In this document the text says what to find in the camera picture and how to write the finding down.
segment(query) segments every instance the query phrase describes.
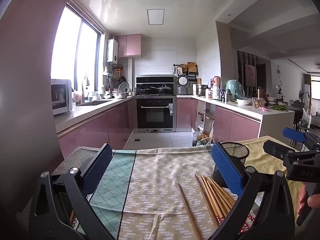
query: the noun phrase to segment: metal bolt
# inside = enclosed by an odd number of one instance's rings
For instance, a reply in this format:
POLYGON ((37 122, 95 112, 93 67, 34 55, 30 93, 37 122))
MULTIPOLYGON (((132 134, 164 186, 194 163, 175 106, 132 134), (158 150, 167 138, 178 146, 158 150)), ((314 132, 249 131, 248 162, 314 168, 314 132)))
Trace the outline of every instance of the metal bolt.
POLYGON ((49 173, 48 173, 47 171, 44 171, 44 172, 41 173, 41 177, 42 177, 42 178, 45 178, 46 176, 48 176, 48 174, 49 174, 49 173))
POLYGON ((277 175, 279 176, 279 177, 283 177, 283 172, 282 171, 277 171, 277 175))
POLYGON ((73 168, 71 168, 70 170, 69 170, 69 172, 71 173, 71 174, 76 174, 77 172, 78 172, 78 168, 77 167, 73 167, 73 168))
POLYGON ((247 172, 249 173, 254 173, 256 171, 255 168, 252 166, 248 166, 246 169, 247 169, 247 172))

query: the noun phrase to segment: green vegetable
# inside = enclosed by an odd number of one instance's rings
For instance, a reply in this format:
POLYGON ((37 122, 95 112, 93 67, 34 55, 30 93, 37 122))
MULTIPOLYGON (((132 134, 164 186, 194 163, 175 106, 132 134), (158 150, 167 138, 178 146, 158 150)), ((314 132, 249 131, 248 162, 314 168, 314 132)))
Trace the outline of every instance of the green vegetable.
POLYGON ((285 106, 282 106, 282 105, 275 105, 275 106, 272 107, 272 109, 278 110, 278 111, 282 111, 282 112, 288 112, 288 109, 285 108, 285 106))

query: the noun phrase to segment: white countertop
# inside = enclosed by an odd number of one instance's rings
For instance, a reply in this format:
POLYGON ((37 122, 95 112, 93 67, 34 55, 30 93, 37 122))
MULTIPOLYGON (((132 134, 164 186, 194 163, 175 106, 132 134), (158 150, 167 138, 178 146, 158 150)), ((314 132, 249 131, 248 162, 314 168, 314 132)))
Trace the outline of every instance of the white countertop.
POLYGON ((263 116, 265 116, 265 115, 287 114, 289 112, 292 112, 290 110, 288 112, 282 112, 282 111, 277 111, 277 110, 273 110, 273 109, 269 109, 269 111, 262 111, 261 109, 254 108, 253 106, 239 106, 237 103, 231 103, 231 102, 222 103, 222 102, 214 100, 214 99, 206 99, 203 97, 198 97, 198 96, 193 96, 193 95, 177 95, 177 98, 195 98, 200 101, 204 101, 204 102, 216 105, 216 106, 220 106, 220 107, 229 109, 234 112, 238 112, 240 114, 245 114, 247 116, 258 119, 260 121, 262 120, 263 116))
POLYGON ((128 101, 132 96, 128 96, 125 99, 114 99, 106 103, 97 105, 97 106, 77 106, 76 109, 71 110, 70 112, 65 112, 62 114, 57 114, 54 116, 54 122, 56 125, 57 133, 87 119, 91 116, 94 116, 98 113, 101 113, 109 108, 112 108, 116 105, 119 105, 125 101, 128 101))

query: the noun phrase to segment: window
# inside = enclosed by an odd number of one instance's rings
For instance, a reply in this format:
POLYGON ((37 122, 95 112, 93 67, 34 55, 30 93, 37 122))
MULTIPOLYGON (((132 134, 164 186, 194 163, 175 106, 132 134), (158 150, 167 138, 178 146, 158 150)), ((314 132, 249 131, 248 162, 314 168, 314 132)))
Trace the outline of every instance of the window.
POLYGON ((53 46, 52 79, 70 79, 74 90, 82 90, 85 75, 88 92, 98 90, 98 59, 101 34, 73 8, 63 10, 53 46))
POLYGON ((311 77, 312 99, 320 100, 320 77, 311 77))

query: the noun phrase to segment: rice cooker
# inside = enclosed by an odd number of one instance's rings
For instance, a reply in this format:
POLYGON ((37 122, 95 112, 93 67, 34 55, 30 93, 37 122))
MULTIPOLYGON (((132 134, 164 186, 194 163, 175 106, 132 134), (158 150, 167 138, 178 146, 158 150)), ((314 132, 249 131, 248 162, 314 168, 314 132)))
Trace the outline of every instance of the rice cooker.
POLYGON ((178 76, 178 95, 188 95, 189 94, 189 81, 187 75, 178 76))

